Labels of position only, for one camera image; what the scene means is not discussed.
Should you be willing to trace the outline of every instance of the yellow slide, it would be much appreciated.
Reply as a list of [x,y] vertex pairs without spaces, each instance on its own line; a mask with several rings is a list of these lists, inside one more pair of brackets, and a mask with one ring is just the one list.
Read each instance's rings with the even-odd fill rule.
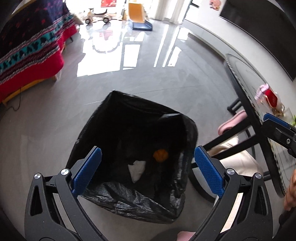
[[145,23],[143,5],[140,3],[128,3],[129,18],[136,23]]
[[140,3],[128,3],[129,25],[134,30],[152,31],[152,24],[146,19],[146,12]]

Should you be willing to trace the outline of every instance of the white tissue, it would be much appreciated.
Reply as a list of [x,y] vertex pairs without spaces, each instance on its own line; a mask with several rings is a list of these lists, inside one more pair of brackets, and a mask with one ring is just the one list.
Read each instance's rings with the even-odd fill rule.
[[136,183],[145,171],[146,161],[135,161],[133,165],[128,165],[131,174],[131,180]]

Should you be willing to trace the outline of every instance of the blue gripper pad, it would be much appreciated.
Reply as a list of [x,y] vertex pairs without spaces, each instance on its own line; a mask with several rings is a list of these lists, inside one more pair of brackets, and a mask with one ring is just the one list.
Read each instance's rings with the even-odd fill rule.
[[93,177],[95,171],[102,160],[102,152],[100,148],[94,149],[93,153],[85,161],[76,176],[72,180],[72,195],[76,198],[82,195]]
[[279,118],[277,118],[276,116],[272,115],[272,114],[269,114],[269,113],[266,113],[264,116],[263,116],[263,121],[265,120],[272,120],[274,121],[275,123],[278,123],[279,125],[283,126],[283,127],[286,127],[286,128],[289,128],[289,124]]
[[196,147],[194,151],[194,159],[200,171],[202,172],[212,193],[222,198],[225,190],[223,188],[223,178],[212,164],[210,158],[204,153],[200,147]]

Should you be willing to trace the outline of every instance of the pink cushion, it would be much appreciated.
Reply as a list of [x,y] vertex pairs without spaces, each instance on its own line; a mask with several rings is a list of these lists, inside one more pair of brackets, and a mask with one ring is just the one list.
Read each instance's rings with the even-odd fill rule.
[[235,116],[218,127],[218,135],[222,135],[226,130],[231,129],[245,118],[247,118],[247,113],[245,110],[239,111]]
[[177,241],[189,241],[194,234],[195,232],[181,231],[178,233]]

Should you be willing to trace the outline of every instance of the red blanket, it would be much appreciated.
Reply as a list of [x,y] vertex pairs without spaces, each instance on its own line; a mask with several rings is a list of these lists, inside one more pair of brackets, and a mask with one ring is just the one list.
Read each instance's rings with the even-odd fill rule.
[[0,33],[0,101],[63,67],[62,47],[76,33],[62,0],[36,0],[15,14]]

